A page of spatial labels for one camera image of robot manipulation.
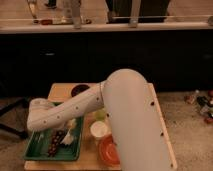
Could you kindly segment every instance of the green tray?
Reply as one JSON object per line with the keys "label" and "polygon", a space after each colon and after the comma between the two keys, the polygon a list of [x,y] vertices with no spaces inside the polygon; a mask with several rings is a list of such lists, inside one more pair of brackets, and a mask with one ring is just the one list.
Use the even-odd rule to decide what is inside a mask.
{"label": "green tray", "polygon": [[71,145],[60,145],[54,157],[48,157],[47,153],[53,130],[47,129],[42,132],[33,132],[24,159],[33,161],[76,161],[80,153],[83,120],[83,117],[76,118],[77,125],[72,132],[76,137],[75,140]]}

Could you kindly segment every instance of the plate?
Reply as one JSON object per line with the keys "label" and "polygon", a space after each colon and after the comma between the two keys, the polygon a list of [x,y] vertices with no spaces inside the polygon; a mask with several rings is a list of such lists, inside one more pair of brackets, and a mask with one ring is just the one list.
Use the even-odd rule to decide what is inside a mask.
{"label": "plate", "polygon": [[108,166],[117,166],[120,160],[113,142],[112,135],[109,134],[102,138],[99,143],[99,153],[102,161]]}
{"label": "plate", "polygon": [[71,145],[59,145],[54,157],[48,157],[48,148],[53,134],[52,129],[33,132],[25,151],[24,159],[33,161],[76,161],[79,157],[84,117],[76,118],[77,125],[72,134],[75,140]]}

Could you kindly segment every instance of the floor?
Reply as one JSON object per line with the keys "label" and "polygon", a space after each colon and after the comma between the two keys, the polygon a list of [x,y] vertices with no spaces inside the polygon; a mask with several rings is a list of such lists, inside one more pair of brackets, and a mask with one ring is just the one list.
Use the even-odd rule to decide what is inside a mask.
{"label": "floor", "polygon": [[[44,2],[46,1],[38,0],[39,18],[62,16],[61,0],[58,1],[58,8],[55,10],[47,10],[43,5]],[[82,0],[81,11],[83,16],[92,19],[93,23],[107,21],[104,0]],[[168,12],[170,16],[166,22],[206,21],[209,15],[213,15],[213,3],[212,0],[172,0]],[[1,0],[0,27],[22,24],[32,24],[26,0]],[[190,93],[192,92],[159,92],[157,96],[177,159],[177,171],[210,171],[213,170],[213,125],[203,121],[198,104],[186,104],[184,96]],[[5,106],[16,99],[0,99],[0,106]],[[26,127],[27,115],[28,109],[19,107],[0,117],[0,123],[22,130]],[[23,156],[28,140],[20,140],[19,137],[0,130],[1,171],[24,170]]]}
{"label": "floor", "polygon": [[[177,171],[210,171],[213,170],[213,125],[204,122],[197,103],[184,101],[184,97],[192,93],[159,92],[157,97],[178,163]],[[199,95],[207,97],[205,91]],[[0,99],[0,104],[5,106],[16,99]],[[27,115],[28,109],[20,106],[0,117],[0,123],[23,130]],[[23,156],[28,141],[0,130],[0,170],[24,170]]]}
{"label": "floor", "polygon": [[[1,0],[0,26],[33,25],[27,1]],[[37,17],[40,19],[61,19],[63,16],[62,0],[57,1],[57,8],[54,10],[47,10],[44,6],[45,2],[47,0],[37,0]],[[207,21],[208,17],[213,15],[213,3],[212,0],[171,0],[168,14],[165,22]],[[105,24],[107,22],[105,0],[82,0],[81,15],[85,19],[91,19],[92,23]]]}

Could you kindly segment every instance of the table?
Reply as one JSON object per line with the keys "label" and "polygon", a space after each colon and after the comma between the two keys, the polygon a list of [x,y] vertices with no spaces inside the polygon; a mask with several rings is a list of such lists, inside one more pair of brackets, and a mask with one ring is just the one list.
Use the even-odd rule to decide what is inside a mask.
{"label": "table", "polygon": [[[71,90],[78,83],[54,83],[48,95],[48,100],[52,102],[64,102],[71,98]],[[157,100],[157,96],[153,84],[149,83],[150,90],[152,91],[155,104],[157,105],[158,113],[162,121],[164,134],[168,140],[169,148],[172,147],[169,142],[169,137],[164,124],[161,109]],[[93,113],[87,114],[84,119],[82,142],[80,149],[79,159],[75,162],[52,162],[52,161],[26,161],[25,170],[121,170],[120,166],[108,167],[99,158],[97,145],[90,134],[89,127],[95,120]]]}

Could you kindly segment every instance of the dark cabinet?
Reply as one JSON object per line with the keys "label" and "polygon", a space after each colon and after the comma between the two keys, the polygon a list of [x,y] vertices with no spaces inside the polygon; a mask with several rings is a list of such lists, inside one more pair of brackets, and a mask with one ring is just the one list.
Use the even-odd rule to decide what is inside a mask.
{"label": "dark cabinet", "polygon": [[54,82],[99,82],[121,68],[157,91],[213,87],[213,30],[0,35],[1,96],[47,96]]}

